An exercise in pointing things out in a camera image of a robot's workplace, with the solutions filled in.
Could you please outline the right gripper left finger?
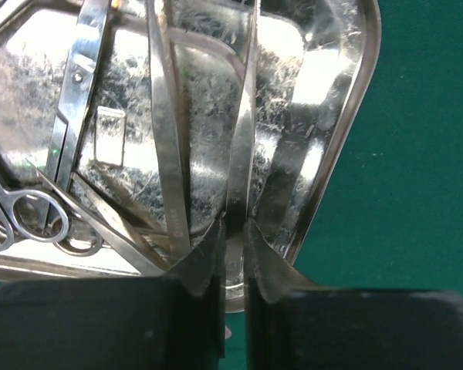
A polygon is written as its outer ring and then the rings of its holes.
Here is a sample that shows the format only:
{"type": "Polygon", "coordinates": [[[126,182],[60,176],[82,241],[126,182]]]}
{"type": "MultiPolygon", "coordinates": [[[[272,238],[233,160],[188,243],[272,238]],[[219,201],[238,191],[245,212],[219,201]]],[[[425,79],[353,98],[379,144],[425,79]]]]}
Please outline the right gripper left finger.
{"type": "Polygon", "coordinates": [[[0,369],[216,369],[225,354],[225,226],[156,277],[0,287],[0,369]]]}

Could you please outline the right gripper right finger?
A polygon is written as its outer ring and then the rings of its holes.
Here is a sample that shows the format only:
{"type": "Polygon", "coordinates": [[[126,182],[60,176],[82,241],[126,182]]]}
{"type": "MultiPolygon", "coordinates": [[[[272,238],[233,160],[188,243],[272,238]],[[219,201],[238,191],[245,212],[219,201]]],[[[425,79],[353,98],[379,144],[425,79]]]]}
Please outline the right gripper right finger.
{"type": "Polygon", "coordinates": [[[328,288],[245,224],[250,369],[463,369],[463,297],[451,291],[328,288]]]}

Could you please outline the steel scalpel handle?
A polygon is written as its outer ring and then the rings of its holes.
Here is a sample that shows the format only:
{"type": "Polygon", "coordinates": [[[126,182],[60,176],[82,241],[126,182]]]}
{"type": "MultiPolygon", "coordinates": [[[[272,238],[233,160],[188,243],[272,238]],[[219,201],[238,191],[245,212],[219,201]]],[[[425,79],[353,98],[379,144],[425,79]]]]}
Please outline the steel scalpel handle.
{"type": "Polygon", "coordinates": [[[74,183],[81,187],[90,205],[49,180],[31,160],[26,160],[35,174],[44,180],[60,200],[72,210],[74,226],[89,231],[91,240],[83,248],[75,245],[78,239],[70,234],[52,245],[63,254],[69,267],[92,274],[113,276],[158,276],[168,271],[169,263],[147,242],[114,207],[109,205],[78,173],[74,183]]]}

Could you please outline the steel tweezers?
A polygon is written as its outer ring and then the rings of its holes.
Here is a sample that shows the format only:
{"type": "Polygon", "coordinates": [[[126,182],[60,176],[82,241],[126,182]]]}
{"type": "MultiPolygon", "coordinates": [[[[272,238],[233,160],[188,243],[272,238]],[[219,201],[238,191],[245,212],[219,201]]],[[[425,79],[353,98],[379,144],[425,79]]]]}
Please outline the steel tweezers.
{"type": "Polygon", "coordinates": [[[170,256],[191,250],[188,228],[187,129],[168,37],[168,1],[146,1],[149,38],[151,114],[170,256]]]}
{"type": "Polygon", "coordinates": [[[229,301],[238,300],[243,292],[239,277],[243,265],[243,227],[248,217],[252,164],[255,149],[256,52],[257,28],[261,2],[255,1],[245,60],[241,99],[230,148],[228,183],[225,202],[226,288],[229,301]]]}

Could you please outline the dark green surgical cloth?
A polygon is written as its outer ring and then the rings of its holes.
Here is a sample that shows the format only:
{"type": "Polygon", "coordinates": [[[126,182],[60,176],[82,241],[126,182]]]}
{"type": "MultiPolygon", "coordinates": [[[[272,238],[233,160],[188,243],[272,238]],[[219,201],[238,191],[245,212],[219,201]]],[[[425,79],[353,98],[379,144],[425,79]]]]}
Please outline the dark green surgical cloth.
{"type": "Polygon", "coordinates": [[[463,1],[382,1],[380,55],[296,267],[463,297],[463,1]]]}

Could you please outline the steel surgical scissors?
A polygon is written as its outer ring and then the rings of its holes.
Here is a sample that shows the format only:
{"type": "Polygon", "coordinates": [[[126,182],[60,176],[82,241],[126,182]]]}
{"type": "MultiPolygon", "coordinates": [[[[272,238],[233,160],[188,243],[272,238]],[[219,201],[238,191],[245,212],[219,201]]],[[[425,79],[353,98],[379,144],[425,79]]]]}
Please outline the steel surgical scissors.
{"type": "Polygon", "coordinates": [[[52,192],[65,195],[69,189],[109,13],[109,1],[84,1],[79,10],[72,45],[66,58],[46,165],[42,172],[37,172],[43,183],[52,190],[22,187],[2,191],[0,222],[5,228],[5,247],[23,239],[57,243],[68,234],[68,214],[52,192]],[[21,199],[34,200],[39,204],[39,219],[37,227],[33,229],[29,229],[16,212],[15,206],[21,199]]]}

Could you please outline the stainless steel instrument tray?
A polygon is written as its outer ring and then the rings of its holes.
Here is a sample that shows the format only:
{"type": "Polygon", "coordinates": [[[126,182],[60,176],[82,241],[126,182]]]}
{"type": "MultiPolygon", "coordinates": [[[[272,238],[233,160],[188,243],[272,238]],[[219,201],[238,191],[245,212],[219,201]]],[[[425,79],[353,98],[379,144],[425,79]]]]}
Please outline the stainless steel instrument tray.
{"type": "MultiPolygon", "coordinates": [[[[72,33],[84,1],[0,1],[0,181],[51,190],[27,164],[46,165],[72,33]]],[[[109,1],[110,13],[69,193],[89,206],[78,173],[169,265],[151,114],[146,1],[109,1]]],[[[255,1],[168,1],[168,37],[187,129],[191,249],[225,222],[230,148],[255,1]]],[[[377,64],[375,1],[260,1],[255,149],[249,210],[266,243],[294,261],[377,64]]],[[[90,232],[68,234],[83,248],[90,232]]],[[[29,229],[39,204],[15,206],[29,229]]],[[[226,298],[244,308],[243,292],[226,298]]],[[[52,243],[17,240],[0,251],[0,281],[108,277],[67,265],[52,243]]]]}

